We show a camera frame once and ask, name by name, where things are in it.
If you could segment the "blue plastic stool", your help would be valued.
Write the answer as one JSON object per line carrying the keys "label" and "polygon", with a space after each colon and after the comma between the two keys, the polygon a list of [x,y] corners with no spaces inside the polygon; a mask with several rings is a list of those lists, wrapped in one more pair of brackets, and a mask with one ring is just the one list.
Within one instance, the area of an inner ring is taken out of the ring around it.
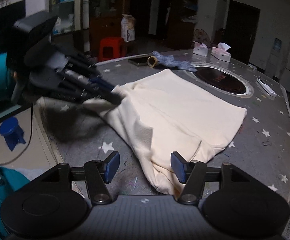
{"label": "blue plastic stool", "polygon": [[10,151],[13,151],[17,144],[25,144],[24,131],[19,126],[18,119],[14,116],[4,120],[0,125],[0,134]]}

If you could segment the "blue knitted work glove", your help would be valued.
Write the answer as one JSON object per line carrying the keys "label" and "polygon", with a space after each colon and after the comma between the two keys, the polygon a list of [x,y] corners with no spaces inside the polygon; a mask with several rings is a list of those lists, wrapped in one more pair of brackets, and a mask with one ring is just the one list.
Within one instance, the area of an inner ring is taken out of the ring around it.
{"label": "blue knitted work glove", "polygon": [[178,70],[185,70],[188,72],[196,72],[197,69],[190,64],[189,61],[176,60],[172,55],[162,55],[158,51],[153,51],[152,55],[147,59],[147,64],[151,68],[163,65],[166,68],[176,68]]}

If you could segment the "dark storage shelf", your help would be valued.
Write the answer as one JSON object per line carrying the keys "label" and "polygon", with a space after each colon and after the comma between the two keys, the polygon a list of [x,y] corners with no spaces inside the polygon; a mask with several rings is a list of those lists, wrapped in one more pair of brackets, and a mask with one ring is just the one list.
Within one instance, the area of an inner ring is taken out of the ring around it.
{"label": "dark storage shelf", "polygon": [[124,0],[50,0],[58,19],[53,29],[59,42],[96,56],[102,38],[121,35]]}

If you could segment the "white remote control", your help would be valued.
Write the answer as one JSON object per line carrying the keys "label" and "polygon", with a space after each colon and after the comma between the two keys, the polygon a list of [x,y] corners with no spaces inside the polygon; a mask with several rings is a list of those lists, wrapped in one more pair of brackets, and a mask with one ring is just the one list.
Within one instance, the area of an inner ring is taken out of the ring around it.
{"label": "white remote control", "polygon": [[264,81],[262,81],[261,79],[256,79],[257,83],[266,91],[266,93],[268,95],[270,95],[271,97],[276,97],[277,94],[274,92],[274,90],[267,85],[266,83],[264,83]]}

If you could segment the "brown paper bag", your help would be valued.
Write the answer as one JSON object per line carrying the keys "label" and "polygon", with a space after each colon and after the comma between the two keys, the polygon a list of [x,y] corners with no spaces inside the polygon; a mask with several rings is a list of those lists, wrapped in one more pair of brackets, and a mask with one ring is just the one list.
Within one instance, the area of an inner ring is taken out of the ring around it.
{"label": "brown paper bag", "polygon": [[135,18],[131,15],[123,14],[121,20],[121,37],[125,42],[135,40]]}

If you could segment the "red plastic stool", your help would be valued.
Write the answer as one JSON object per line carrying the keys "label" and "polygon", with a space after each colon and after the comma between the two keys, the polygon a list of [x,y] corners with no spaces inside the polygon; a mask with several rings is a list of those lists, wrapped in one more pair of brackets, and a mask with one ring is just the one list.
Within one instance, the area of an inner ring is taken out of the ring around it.
{"label": "red plastic stool", "polygon": [[108,61],[125,57],[127,53],[126,42],[121,37],[106,37],[100,41],[98,61]]}

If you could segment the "pink tissue box near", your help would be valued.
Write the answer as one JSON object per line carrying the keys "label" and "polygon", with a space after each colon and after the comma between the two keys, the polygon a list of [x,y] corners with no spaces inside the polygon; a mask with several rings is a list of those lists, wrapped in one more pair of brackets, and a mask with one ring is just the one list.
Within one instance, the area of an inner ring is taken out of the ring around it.
{"label": "pink tissue box near", "polygon": [[198,43],[198,42],[193,41],[193,45],[194,45],[193,53],[195,55],[207,57],[207,55],[208,55],[208,47],[207,47],[206,44]]}

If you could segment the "pink tissue box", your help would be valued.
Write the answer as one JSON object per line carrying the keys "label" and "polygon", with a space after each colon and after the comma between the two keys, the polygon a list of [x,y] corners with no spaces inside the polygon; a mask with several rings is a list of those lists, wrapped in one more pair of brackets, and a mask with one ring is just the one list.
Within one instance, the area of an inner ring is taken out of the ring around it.
{"label": "pink tissue box", "polygon": [[229,62],[231,54],[228,52],[230,46],[226,43],[220,42],[216,47],[212,48],[211,54],[218,60]]}
{"label": "pink tissue box", "polygon": [[198,42],[193,41],[193,45],[194,45],[193,53],[195,55],[207,57],[207,55],[208,55],[208,47],[207,47],[206,44],[198,43]]}

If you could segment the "black smartphone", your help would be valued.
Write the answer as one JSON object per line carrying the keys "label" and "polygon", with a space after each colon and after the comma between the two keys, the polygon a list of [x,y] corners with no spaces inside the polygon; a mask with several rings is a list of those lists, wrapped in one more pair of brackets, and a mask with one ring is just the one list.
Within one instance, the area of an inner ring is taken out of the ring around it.
{"label": "black smartphone", "polygon": [[135,66],[154,66],[157,58],[154,56],[142,56],[128,59],[128,62]]}

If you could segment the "water dispenser with bottle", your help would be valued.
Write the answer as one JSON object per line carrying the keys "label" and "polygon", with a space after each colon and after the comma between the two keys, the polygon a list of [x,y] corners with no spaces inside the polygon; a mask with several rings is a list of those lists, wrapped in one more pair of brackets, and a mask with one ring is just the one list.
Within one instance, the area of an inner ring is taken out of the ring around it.
{"label": "water dispenser with bottle", "polygon": [[275,38],[270,55],[266,63],[265,75],[271,79],[274,77],[279,65],[281,45],[282,41],[278,38]]}

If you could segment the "pink tissue box far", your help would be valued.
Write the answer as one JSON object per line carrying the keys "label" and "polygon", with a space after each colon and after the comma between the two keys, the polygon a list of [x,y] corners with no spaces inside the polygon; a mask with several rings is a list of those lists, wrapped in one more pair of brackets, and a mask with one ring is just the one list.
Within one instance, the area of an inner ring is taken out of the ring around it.
{"label": "pink tissue box far", "polygon": [[211,54],[218,60],[229,62],[231,54],[228,52],[230,46],[226,43],[220,42],[216,47],[212,48]]}

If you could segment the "cream white garment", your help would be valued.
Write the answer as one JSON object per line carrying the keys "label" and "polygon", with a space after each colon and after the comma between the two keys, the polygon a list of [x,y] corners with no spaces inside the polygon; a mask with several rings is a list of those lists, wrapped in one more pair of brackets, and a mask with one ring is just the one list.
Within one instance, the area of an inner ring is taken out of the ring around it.
{"label": "cream white garment", "polygon": [[221,100],[171,70],[116,86],[117,106],[90,99],[96,112],[130,146],[149,183],[178,196],[183,185],[170,165],[172,152],[206,163],[223,151],[240,129],[247,110]]}

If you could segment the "round black induction cooktop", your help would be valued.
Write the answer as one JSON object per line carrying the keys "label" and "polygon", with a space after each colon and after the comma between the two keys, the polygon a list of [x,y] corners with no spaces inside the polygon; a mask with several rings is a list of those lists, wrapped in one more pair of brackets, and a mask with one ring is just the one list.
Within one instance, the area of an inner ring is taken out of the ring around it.
{"label": "round black induction cooktop", "polygon": [[197,82],[217,90],[223,94],[239,98],[251,98],[254,93],[253,86],[240,75],[215,64],[198,62],[193,65],[196,72],[185,72]]}

